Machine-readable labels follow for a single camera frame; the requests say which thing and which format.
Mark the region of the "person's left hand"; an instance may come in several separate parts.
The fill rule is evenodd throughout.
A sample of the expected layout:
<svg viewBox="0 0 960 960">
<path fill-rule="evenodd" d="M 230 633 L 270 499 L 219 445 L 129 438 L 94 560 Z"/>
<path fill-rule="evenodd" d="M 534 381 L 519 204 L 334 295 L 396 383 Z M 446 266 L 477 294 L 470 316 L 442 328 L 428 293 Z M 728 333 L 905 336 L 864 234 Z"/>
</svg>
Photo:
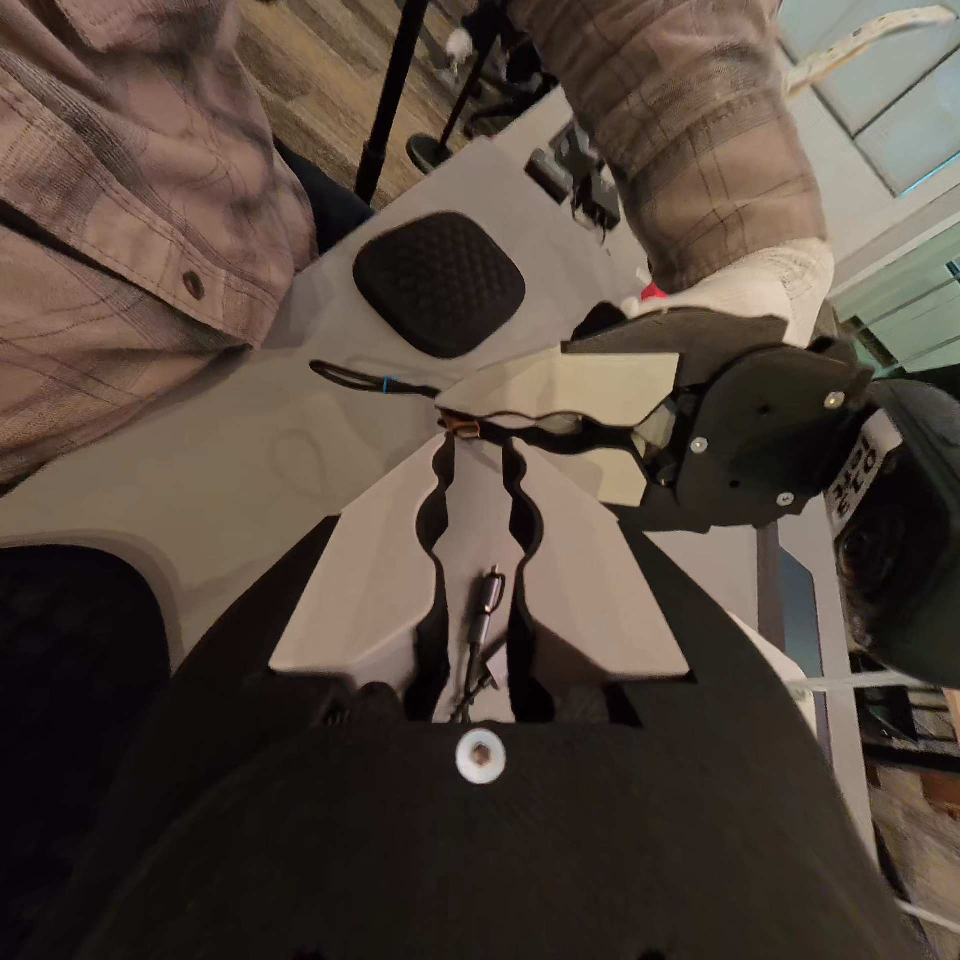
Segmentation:
<svg viewBox="0 0 960 960">
<path fill-rule="evenodd" d="M 746 255 L 681 293 L 628 297 L 620 309 L 628 320 L 681 308 L 745 319 L 772 317 L 784 325 L 783 342 L 805 348 L 833 281 L 831 244 L 802 239 Z"/>
</svg>

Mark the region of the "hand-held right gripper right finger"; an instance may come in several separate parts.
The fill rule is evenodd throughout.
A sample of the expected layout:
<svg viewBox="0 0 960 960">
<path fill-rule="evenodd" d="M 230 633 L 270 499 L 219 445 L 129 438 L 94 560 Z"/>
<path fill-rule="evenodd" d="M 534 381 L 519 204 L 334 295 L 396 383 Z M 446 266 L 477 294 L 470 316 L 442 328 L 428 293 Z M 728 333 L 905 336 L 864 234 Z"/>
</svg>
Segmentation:
<svg viewBox="0 0 960 960">
<path fill-rule="evenodd" d="M 502 451 L 521 555 L 506 636 L 513 719 L 553 722 L 570 698 L 687 678 L 690 666 L 615 515 L 534 447 Z"/>
</svg>

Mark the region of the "small black box device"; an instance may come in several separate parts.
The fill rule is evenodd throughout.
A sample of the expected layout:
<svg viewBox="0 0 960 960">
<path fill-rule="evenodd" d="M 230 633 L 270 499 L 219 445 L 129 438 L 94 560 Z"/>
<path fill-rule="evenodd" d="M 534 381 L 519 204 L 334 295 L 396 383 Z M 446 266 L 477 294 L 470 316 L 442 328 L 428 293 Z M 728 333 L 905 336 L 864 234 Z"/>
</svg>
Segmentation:
<svg viewBox="0 0 960 960">
<path fill-rule="evenodd" d="M 555 204 L 561 206 L 572 195 L 574 180 L 556 157 L 543 148 L 534 149 L 525 166 L 524 173 Z"/>
</svg>

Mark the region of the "person's left forearm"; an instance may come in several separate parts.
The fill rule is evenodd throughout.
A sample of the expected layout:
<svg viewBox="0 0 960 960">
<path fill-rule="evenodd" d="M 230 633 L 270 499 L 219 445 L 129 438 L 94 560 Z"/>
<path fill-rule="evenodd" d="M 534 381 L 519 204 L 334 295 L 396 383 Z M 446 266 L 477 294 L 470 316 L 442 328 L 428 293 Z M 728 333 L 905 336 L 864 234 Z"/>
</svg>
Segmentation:
<svg viewBox="0 0 960 960">
<path fill-rule="evenodd" d="M 777 64 L 780 6 L 508 4 L 606 161 L 664 293 L 796 244 L 832 264 L 820 190 Z"/>
</svg>

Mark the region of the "white adjustable stand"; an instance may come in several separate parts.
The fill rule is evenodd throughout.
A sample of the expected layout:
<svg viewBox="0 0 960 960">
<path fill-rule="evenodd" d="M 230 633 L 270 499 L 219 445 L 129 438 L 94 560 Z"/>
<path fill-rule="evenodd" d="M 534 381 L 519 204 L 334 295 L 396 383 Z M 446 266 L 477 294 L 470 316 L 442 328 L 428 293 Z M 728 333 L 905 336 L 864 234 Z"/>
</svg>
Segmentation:
<svg viewBox="0 0 960 960">
<path fill-rule="evenodd" d="M 814 702 L 814 695 L 816 693 L 859 690 L 885 691 L 899 688 L 919 690 L 928 686 L 925 680 L 910 678 L 896 671 L 884 670 L 842 678 L 810 678 L 794 660 L 775 647 L 774 644 L 764 638 L 758 631 L 746 624 L 735 613 L 728 610 L 726 615 L 752 642 L 768 666 L 774 670 L 776 677 L 779 678 L 780 682 L 786 690 L 788 690 L 795 706 L 798 708 L 801 716 L 815 737 L 819 735 Z"/>
</svg>

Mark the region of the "black round-base stand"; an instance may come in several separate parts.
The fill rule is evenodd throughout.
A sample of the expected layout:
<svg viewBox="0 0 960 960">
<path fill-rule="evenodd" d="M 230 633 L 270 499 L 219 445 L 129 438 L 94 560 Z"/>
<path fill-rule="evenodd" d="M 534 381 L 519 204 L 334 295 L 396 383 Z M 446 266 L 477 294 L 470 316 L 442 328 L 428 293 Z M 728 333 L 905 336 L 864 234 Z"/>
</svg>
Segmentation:
<svg viewBox="0 0 960 960">
<path fill-rule="evenodd" d="M 480 89 L 484 66 L 497 45 L 501 32 L 502 19 L 498 18 L 497 25 L 490 28 L 481 39 L 473 40 L 465 28 L 457 28 L 445 42 L 442 53 L 448 72 L 456 73 L 468 60 L 472 60 L 472 66 L 462 81 L 458 98 L 439 138 L 421 133 L 411 136 L 407 141 L 408 157 L 420 172 L 429 174 L 451 158 L 450 138 L 467 103 Z"/>
</svg>

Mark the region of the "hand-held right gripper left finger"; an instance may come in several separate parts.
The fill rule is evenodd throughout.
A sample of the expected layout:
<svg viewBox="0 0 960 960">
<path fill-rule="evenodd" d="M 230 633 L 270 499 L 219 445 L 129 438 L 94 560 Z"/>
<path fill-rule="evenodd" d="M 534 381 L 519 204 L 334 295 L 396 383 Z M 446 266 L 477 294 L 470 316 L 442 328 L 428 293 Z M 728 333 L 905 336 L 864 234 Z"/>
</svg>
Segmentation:
<svg viewBox="0 0 960 960">
<path fill-rule="evenodd" d="M 387 685 L 409 719 L 433 719 L 451 670 L 435 548 L 449 526 L 454 461 L 452 436 L 431 438 L 333 518 L 271 654 L 274 673 Z"/>
</svg>

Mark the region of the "person's plaid shirt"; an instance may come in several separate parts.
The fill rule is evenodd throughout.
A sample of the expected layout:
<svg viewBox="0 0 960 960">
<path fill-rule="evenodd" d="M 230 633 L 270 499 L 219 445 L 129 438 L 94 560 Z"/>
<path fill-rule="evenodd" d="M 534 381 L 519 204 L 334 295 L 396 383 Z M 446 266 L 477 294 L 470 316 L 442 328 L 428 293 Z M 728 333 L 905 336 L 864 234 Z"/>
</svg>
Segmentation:
<svg viewBox="0 0 960 960">
<path fill-rule="evenodd" d="M 261 348 L 318 257 L 240 2 L 1 3 L 2 491 Z"/>
</svg>

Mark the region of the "black metal pole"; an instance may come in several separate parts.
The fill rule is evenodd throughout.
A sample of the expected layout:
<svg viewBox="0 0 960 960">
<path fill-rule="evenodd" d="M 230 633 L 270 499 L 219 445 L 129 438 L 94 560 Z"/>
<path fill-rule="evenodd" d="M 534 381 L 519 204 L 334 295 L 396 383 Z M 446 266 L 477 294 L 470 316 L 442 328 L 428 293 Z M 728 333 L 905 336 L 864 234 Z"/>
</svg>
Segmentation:
<svg viewBox="0 0 960 960">
<path fill-rule="evenodd" d="M 376 114 L 362 149 L 354 183 L 355 195 L 368 206 L 373 202 L 386 162 L 391 131 L 428 6 L 428 1 L 407 1 L 402 7 Z"/>
</svg>

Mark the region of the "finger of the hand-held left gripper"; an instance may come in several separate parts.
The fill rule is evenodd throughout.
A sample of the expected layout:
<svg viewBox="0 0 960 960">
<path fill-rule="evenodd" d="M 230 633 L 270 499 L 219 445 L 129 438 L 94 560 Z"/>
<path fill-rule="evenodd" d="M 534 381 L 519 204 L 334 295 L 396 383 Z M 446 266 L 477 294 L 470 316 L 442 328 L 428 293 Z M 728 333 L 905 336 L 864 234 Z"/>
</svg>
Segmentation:
<svg viewBox="0 0 960 960">
<path fill-rule="evenodd" d="M 540 351 L 485 366 L 438 394 L 436 407 L 474 420 L 555 416 L 637 426 L 674 390 L 678 353 Z"/>
<path fill-rule="evenodd" d="M 648 486 L 641 466 L 628 450 L 595 448 L 573 454 L 558 454 L 517 442 L 517 451 L 526 461 L 549 466 L 584 494 L 618 507 L 639 507 Z"/>
</svg>

